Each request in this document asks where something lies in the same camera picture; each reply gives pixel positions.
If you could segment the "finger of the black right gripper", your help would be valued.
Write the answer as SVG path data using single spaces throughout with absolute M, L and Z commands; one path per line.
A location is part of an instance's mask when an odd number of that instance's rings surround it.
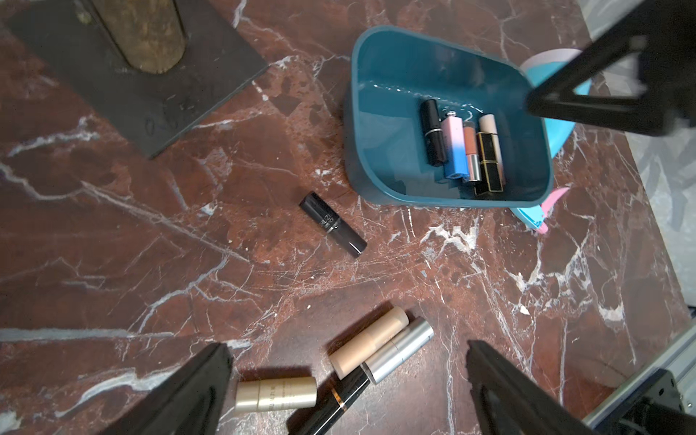
M 531 91 L 526 109 L 652 137 L 694 128 L 694 2 L 643 1 Z

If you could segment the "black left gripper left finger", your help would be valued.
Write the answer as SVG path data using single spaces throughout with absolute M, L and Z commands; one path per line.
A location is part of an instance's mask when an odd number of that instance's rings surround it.
M 228 346 L 206 346 L 103 434 L 214 434 L 234 359 Z

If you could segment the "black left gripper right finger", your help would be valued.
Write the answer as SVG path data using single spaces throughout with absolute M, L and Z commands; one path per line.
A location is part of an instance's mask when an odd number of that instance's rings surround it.
M 546 394 L 482 340 L 470 340 L 466 366 L 483 434 L 592 434 L 581 420 Z

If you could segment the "short gold lipstick tube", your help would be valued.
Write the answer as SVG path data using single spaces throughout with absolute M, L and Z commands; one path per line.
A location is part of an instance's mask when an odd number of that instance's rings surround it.
M 317 401 L 314 377 L 294 377 L 240 382 L 235 413 L 265 413 L 312 408 Z

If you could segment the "silver mascara cap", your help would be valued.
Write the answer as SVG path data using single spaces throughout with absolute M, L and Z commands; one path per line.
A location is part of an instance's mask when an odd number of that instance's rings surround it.
M 370 382 L 382 382 L 433 337 L 434 331 L 426 319 L 413 320 L 362 364 Z

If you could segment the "black silver mascara tube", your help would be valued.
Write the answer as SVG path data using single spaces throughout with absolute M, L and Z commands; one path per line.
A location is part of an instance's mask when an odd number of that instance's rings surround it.
M 326 399 L 312 415 L 295 431 L 298 435 L 325 435 L 350 410 L 371 379 L 362 364 L 342 378 L 330 390 Z

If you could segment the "beige lipstick tube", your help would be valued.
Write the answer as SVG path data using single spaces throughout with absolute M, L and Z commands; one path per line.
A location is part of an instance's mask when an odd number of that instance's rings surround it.
M 406 312 L 395 306 L 389 312 L 374 321 L 358 335 L 338 348 L 329 356 L 339 380 L 364 363 L 368 357 L 387 344 L 410 320 Z

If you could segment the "black gold square lipstick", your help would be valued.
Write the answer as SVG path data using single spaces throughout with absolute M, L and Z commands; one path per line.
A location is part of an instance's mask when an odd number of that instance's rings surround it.
M 498 165 L 495 149 L 496 137 L 495 134 L 488 132 L 479 132 L 477 135 L 481 172 L 481 181 L 474 186 L 474 192 L 477 197 L 503 191 L 500 165 Z

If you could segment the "rose gold lipstick tube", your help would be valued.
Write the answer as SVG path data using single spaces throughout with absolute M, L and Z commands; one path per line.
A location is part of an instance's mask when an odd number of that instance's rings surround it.
M 482 179 L 480 172 L 480 154 L 477 143 L 476 131 L 474 128 L 474 124 L 471 121 L 464 121 L 463 134 L 467 165 L 469 168 L 468 179 L 470 182 L 478 183 Z

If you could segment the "small black lipstick tube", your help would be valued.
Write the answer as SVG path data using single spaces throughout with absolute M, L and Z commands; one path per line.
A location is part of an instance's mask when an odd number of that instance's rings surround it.
M 315 192 L 308 193 L 299 207 L 353 258 L 364 253 L 367 242 Z

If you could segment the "pink blue gradient lipstick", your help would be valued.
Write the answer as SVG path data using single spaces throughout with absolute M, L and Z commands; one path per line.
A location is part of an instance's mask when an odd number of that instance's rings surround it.
M 463 121 L 456 112 L 446 113 L 442 120 L 442 134 L 447 154 L 444 173 L 447 179 L 469 179 Z

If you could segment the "teal plastic storage box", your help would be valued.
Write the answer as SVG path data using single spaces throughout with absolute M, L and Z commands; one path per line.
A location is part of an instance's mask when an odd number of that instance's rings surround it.
M 532 89 L 516 65 L 393 26 L 364 32 L 353 47 L 344 101 L 344 166 L 352 188 L 378 205 L 527 208 L 553 187 L 543 121 L 528 114 Z M 506 179 L 502 192 L 475 195 L 429 164 L 420 106 L 478 121 L 494 116 Z

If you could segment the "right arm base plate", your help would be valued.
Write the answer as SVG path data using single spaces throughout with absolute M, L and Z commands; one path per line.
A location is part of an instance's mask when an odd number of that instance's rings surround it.
M 674 375 L 658 369 L 594 430 L 600 434 L 695 434 L 695 417 L 685 411 Z

